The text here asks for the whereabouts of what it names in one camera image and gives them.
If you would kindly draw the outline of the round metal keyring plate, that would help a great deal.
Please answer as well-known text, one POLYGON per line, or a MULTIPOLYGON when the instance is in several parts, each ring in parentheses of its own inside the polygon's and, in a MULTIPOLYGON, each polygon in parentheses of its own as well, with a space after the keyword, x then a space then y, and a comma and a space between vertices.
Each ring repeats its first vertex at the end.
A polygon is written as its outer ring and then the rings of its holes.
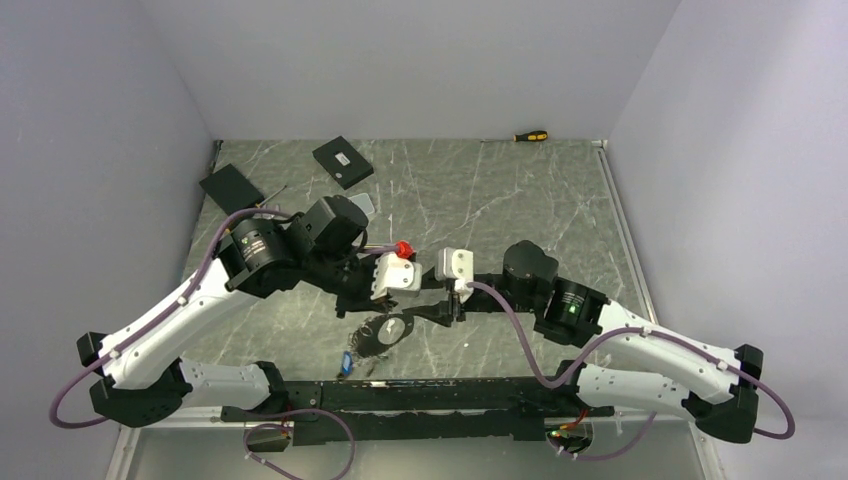
POLYGON ((407 338, 414 326, 415 317, 410 314, 369 317, 350 334, 350 352, 356 360, 382 356, 407 338))

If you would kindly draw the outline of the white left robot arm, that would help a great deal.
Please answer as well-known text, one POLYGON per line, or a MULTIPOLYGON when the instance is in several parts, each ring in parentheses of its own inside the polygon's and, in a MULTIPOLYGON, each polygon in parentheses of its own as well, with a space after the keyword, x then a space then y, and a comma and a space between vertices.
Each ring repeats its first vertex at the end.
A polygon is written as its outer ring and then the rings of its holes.
POLYGON ((393 247, 368 249, 367 227, 365 213, 342 196, 292 215, 263 208, 231 214, 174 292, 113 334, 80 338, 81 361, 98 377, 89 390, 98 420, 142 427, 204 406, 279 417, 290 400, 274 364, 206 365, 184 351, 217 322, 300 283, 334 295, 339 315, 379 310, 392 291, 416 288, 418 269, 393 247))

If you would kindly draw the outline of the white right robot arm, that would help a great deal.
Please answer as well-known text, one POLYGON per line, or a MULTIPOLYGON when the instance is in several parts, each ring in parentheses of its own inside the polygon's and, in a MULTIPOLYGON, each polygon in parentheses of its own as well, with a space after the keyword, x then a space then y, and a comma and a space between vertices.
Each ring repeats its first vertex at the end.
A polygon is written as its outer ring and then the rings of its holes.
POLYGON ((748 443, 755 433, 755 383, 764 360, 759 348, 718 347, 657 326, 605 294, 561 277, 558 261, 529 240, 505 251, 499 273, 478 273, 472 252, 445 248, 417 279, 423 290, 448 293, 444 301, 413 310, 434 323, 449 326, 471 312, 510 308, 533 314, 534 331, 548 341, 594 346, 636 363, 636 372, 582 360, 563 363, 562 371, 574 371, 550 392, 564 415, 585 406, 622 406, 675 415, 730 443, 748 443))

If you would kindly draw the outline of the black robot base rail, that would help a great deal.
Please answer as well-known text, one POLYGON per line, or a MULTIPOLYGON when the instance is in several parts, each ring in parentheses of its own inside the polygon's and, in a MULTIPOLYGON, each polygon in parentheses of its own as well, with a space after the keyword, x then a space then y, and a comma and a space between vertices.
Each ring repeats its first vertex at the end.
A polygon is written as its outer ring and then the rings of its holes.
POLYGON ((296 446, 363 441, 506 437, 542 441, 560 421, 609 417, 574 385, 556 389, 533 376, 443 379, 290 381, 282 413, 225 407, 225 423, 277 421, 296 446))

